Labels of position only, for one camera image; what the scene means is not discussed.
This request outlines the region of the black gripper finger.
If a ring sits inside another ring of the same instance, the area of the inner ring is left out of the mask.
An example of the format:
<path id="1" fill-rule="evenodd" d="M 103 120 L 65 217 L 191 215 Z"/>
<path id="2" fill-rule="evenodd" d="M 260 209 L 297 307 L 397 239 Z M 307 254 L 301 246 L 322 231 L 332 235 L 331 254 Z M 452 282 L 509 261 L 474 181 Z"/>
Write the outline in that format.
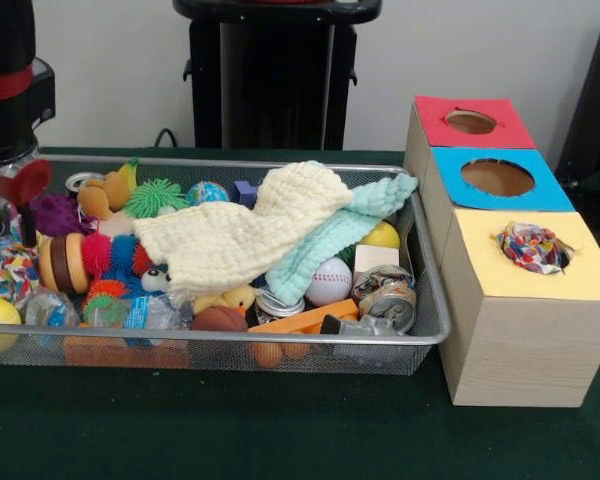
<path id="1" fill-rule="evenodd" d="M 24 246 L 35 246 L 37 244 L 35 214 L 29 203 L 21 206 L 21 235 Z"/>

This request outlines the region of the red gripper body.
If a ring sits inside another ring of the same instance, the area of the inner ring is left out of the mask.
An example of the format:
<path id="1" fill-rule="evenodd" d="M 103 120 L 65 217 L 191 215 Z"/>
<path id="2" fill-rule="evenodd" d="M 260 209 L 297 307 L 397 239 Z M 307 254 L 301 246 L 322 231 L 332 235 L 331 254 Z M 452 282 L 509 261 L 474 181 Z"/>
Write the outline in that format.
<path id="1" fill-rule="evenodd" d="M 25 158 L 0 165 L 0 198 L 16 206 L 26 205 L 50 185 L 52 167 L 48 160 Z"/>

